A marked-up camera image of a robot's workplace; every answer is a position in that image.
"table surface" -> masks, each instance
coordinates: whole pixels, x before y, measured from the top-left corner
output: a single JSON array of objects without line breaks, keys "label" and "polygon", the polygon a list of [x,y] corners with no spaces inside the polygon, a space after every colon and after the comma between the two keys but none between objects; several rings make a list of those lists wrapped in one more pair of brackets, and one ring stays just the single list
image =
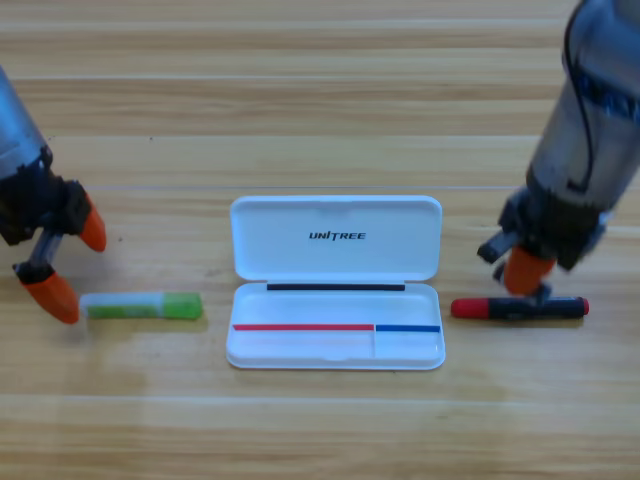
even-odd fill
[{"label": "table surface", "polygon": [[[79,292],[194,290],[195,323],[67,328],[0,247],[0,477],[640,478],[640,190],[557,292],[584,321],[455,320],[500,294],[475,255],[553,107],[573,0],[0,0],[0,59],[87,186],[108,250]],[[416,193],[444,208],[448,359],[432,372],[225,359],[228,210],[250,194]]]}]

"red line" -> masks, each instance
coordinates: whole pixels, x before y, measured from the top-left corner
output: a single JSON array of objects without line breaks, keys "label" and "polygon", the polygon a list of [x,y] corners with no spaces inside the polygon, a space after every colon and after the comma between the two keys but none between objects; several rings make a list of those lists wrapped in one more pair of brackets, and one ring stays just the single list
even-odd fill
[{"label": "red line", "polygon": [[299,323],[282,323],[282,324],[249,324],[242,323],[233,326],[234,330],[241,331],[373,331],[371,324],[299,324]]}]

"glue stick cap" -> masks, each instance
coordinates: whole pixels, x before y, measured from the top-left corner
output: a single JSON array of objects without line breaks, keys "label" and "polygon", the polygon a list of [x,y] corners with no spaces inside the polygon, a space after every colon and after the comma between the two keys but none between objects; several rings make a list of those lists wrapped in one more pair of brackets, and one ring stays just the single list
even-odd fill
[{"label": "glue stick cap", "polygon": [[199,293],[165,293],[162,301],[163,318],[191,318],[202,315]]}]

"red marker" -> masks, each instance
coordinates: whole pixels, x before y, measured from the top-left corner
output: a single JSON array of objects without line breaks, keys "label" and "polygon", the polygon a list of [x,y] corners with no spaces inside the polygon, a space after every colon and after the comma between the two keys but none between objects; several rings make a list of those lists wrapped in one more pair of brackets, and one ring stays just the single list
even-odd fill
[{"label": "red marker", "polygon": [[542,306],[522,298],[460,298],[451,304],[451,315],[458,318],[582,318],[588,313],[589,302],[582,297],[550,298]]}]

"black strip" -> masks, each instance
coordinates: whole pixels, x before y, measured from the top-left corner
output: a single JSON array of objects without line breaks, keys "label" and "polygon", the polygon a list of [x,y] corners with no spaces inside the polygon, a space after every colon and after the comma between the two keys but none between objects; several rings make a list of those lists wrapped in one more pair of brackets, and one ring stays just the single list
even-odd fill
[{"label": "black strip", "polygon": [[267,290],[384,291],[404,292],[404,285],[360,283],[268,283]]}]

